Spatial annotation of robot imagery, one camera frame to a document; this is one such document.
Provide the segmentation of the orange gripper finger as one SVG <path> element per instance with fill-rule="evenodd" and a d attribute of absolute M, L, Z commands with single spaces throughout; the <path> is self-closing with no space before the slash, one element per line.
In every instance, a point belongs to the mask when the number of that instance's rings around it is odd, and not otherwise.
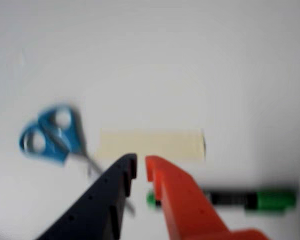
<path fill-rule="evenodd" d="M 155 155 L 145 158 L 148 181 L 160 201 L 171 240 L 265 240 L 256 229 L 229 230 L 193 177 Z"/>

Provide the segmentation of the navy gripper finger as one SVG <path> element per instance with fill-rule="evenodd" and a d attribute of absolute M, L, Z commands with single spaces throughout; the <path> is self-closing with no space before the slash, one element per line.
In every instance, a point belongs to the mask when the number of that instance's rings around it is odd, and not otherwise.
<path fill-rule="evenodd" d="M 123 155 L 38 239 L 120 239 L 126 199 L 136 177 L 137 155 Z"/>

